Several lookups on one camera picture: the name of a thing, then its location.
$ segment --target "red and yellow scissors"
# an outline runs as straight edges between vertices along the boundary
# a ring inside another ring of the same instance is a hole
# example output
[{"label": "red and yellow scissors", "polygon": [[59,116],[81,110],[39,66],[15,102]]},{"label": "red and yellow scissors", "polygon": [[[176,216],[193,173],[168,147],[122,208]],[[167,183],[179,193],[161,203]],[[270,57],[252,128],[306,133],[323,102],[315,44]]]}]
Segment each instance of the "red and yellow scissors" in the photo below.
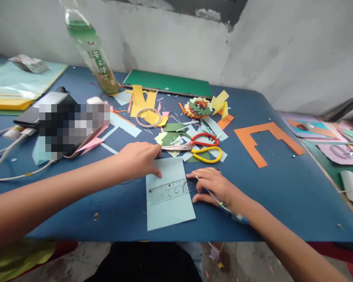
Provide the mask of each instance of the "red and yellow scissors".
[{"label": "red and yellow scissors", "polygon": [[[196,138],[199,138],[201,136],[206,136],[208,138],[212,138],[215,141],[215,143],[209,144],[209,143],[194,141]],[[194,150],[194,149],[192,149],[192,145],[200,145],[200,146],[204,146],[206,148],[203,148],[201,150]],[[200,160],[204,163],[217,163],[222,157],[222,150],[221,150],[221,148],[218,147],[218,145],[219,145],[219,141],[215,136],[213,136],[212,134],[203,132],[203,133],[197,134],[194,137],[192,137],[190,143],[182,144],[182,145],[164,146],[164,147],[162,147],[162,149],[163,150],[171,150],[171,151],[191,151],[191,153],[193,154],[192,155],[193,157],[197,158],[198,160]],[[220,152],[220,155],[214,160],[207,160],[207,159],[202,158],[201,156],[197,155],[198,153],[203,153],[203,152],[210,151],[210,150],[218,150]]]}]

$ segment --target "white wall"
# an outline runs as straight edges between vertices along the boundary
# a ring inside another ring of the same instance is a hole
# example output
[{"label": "white wall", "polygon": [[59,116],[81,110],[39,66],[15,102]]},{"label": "white wall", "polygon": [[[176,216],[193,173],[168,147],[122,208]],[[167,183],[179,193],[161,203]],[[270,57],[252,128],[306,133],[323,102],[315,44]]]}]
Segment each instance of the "white wall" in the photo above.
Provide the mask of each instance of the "white wall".
[{"label": "white wall", "polygon": [[[78,3],[115,71],[254,89],[277,110],[311,114],[353,97],[353,0],[248,0],[232,32],[160,9]],[[57,0],[0,1],[0,52],[84,65]]]}]

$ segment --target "transparent ruler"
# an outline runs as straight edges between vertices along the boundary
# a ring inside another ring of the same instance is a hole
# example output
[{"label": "transparent ruler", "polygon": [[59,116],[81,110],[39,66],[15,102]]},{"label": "transparent ruler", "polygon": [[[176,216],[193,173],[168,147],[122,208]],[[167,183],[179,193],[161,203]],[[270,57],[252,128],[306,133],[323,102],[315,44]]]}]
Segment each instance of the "transparent ruler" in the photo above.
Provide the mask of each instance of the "transparent ruler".
[{"label": "transparent ruler", "polygon": [[148,190],[148,197],[152,206],[164,201],[190,193],[195,189],[188,189],[187,180],[181,179]]}]

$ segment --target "right hand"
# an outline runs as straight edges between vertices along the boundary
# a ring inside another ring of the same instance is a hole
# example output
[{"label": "right hand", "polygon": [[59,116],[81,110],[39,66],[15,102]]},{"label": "right hand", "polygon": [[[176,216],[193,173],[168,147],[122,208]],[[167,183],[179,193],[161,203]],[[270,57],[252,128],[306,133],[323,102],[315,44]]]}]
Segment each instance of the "right hand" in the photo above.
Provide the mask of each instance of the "right hand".
[{"label": "right hand", "polygon": [[195,178],[195,175],[200,178],[197,182],[196,189],[198,194],[196,194],[192,202],[196,203],[198,201],[207,202],[218,207],[218,203],[213,199],[210,194],[202,193],[203,188],[212,191],[218,200],[225,203],[225,205],[232,211],[236,213],[243,214],[241,211],[245,205],[244,202],[253,202],[246,194],[240,191],[236,186],[234,186],[229,180],[222,176],[222,174],[215,168],[200,168],[187,174],[187,178]]}]

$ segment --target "scissor handle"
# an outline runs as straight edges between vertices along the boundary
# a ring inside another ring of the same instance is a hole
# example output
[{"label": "scissor handle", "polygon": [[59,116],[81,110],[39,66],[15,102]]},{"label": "scissor handle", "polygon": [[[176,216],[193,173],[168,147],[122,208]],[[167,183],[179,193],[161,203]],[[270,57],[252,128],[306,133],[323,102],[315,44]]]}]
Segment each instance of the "scissor handle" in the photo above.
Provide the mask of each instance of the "scissor handle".
[{"label": "scissor handle", "polygon": [[[212,138],[216,143],[215,144],[209,144],[209,143],[204,143],[204,142],[199,142],[199,141],[194,141],[196,138],[199,138],[201,136],[207,136],[208,138]],[[206,133],[206,132],[203,132],[203,133],[199,133],[197,135],[195,135],[194,137],[191,138],[191,141],[189,144],[192,146],[192,145],[201,145],[201,146],[205,146],[205,147],[214,147],[214,146],[218,146],[219,145],[219,141],[218,139],[212,135],[212,134],[209,134],[209,133]]]},{"label": "scissor handle", "polygon": [[[210,150],[218,150],[220,152],[220,155],[217,157],[217,159],[207,160],[207,159],[202,158],[201,156],[197,155],[198,153],[203,153],[203,152],[210,151]],[[197,158],[198,160],[200,160],[200,161],[202,161],[204,163],[217,163],[222,157],[222,150],[219,147],[206,147],[206,148],[203,148],[201,150],[192,149],[191,153],[193,154],[192,156],[194,156],[195,158]]]}]

